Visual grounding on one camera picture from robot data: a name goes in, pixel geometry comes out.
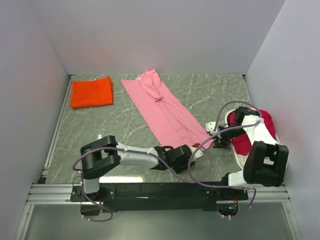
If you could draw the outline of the pink t-shirt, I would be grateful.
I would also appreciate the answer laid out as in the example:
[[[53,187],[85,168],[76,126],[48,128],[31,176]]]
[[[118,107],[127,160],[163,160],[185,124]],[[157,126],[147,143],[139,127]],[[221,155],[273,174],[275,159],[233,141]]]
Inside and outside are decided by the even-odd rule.
[[[153,69],[135,80],[121,81],[125,91],[162,146],[201,144],[209,135],[171,93]]]

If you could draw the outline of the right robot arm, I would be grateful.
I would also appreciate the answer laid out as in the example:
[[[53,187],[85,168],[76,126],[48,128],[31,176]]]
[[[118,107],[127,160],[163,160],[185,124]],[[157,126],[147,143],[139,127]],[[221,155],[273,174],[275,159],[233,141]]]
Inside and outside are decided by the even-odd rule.
[[[280,144],[271,115],[240,106],[225,115],[225,123],[206,125],[214,148],[232,147],[240,171],[227,174],[228,185],[280,187],[288,164],[289,149]]]

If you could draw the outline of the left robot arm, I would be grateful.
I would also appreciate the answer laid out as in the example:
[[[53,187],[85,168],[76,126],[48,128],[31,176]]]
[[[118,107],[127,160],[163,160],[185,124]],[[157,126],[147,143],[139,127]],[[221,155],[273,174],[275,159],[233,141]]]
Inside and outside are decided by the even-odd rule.
[[[80,172],[81,194],[93,200],[101,194],[100,177],[117,166],[138,166],[157,171],[171,169],[178,175],[188,169],[192,153],[192,148],[187,145],[139,148],[122,144],[115,136],[108,135],[82,146],[81,168],[76,168],[77,163],[74,163],[72,169]]]

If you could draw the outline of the crimson red t-shirt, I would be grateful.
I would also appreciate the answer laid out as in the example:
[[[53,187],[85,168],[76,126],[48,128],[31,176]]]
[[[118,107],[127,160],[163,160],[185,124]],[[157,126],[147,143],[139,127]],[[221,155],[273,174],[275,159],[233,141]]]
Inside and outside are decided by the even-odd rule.
[[[272,116],[268,111],[260,110],[262,113],[264,124],[269,131],[270,135],[276,140],[276,129]],[[252,148],[252,144],[247,134],[238,136],[231,141],[232,145],[235,148],[235,152],[238,155],[247,156]]]

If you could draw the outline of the white t-shirt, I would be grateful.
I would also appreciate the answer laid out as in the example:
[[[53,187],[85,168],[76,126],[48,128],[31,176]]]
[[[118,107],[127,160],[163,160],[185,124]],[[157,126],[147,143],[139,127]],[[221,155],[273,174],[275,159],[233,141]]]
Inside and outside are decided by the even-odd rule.
[[[244,169],[247,158],[247,155],[236,154],[236,162],[242,170]]]

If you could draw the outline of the white laundry basket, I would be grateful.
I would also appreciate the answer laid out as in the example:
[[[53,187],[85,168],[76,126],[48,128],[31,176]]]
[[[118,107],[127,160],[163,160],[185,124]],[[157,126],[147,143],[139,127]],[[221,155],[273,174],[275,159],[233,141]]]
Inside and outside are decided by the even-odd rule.
[[[265,110],[260,110],[260,113],[262,114],[262,121],[258,125],[236,129],[234,131],[236,136],[231,139],[235,159],[241,169],[244,168],[255,141],[262,141],[269,145],[281,143],[270,113]],[[259,113],[248,107],[238,107],[228,111],[225,115],[225,123],[228,127],[232,127],[236,123],[241,126],[254,124],[259,119]]]

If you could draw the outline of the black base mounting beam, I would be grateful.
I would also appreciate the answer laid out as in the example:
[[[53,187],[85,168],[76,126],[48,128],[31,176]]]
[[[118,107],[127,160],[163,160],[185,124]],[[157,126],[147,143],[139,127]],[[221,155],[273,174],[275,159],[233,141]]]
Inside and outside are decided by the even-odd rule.
[[[101,183],[89,198],[118,211],[202,210],[216,212],[218,201],[248,200],[248,194],[232,188],[206,188],[198,184],[169,183]]]

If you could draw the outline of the folded orange t-shirt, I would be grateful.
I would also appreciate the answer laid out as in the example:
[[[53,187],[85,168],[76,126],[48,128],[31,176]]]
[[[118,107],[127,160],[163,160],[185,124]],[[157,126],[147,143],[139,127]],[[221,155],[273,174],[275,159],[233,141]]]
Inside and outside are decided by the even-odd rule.
[[[114,104],[114,84],[110,77],[94,81],[74,81],[70,107],[72,109],[94,108]]]

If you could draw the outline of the aluminium frame rails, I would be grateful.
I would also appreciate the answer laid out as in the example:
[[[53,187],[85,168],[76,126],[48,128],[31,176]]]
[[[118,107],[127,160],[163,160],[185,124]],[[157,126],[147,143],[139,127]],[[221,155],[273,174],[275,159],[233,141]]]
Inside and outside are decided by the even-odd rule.
[[[61,123],[63,119],[63,115],[66,109],[66,105],[68,103],[68,96],[72,87],[74,75],[69,75],[68,85],[66,92],[63,97],[61,109],[59,112],[59,116],[57,119],[57,123],[53,132],[53,136],[49,145],[48,153],[45,159],[44,167],[39,179],[39,184],[32,184],[30,187],[30,191],[26,200],[26,205],[40,205],[40,204],[48,204],[49,202],[53,202],[53,204],[57,204],[62,201],[62,203],[67,203],[69,200],[65,200],[63,195],[66,195],[64,188],[70,188],[68,184],[46,184],[46,179],[48,177],[48,173],[50,170],[50,166],[53,159],[53,153],[57,144],[58,136],[61,129]]]

